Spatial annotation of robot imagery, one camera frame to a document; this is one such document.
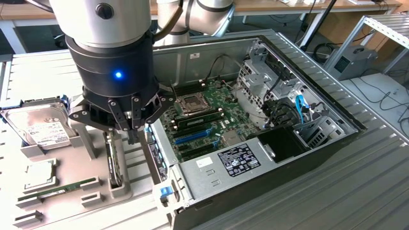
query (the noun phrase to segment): hard drive label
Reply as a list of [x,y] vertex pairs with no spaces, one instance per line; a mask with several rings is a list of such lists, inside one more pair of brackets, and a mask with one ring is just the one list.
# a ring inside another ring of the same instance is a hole
[[248,144],[240,145],[217,155],[231,177],[236,177],[261,166]]
[[70,140],[60,121],[31,126],[27,132],[40,147]]

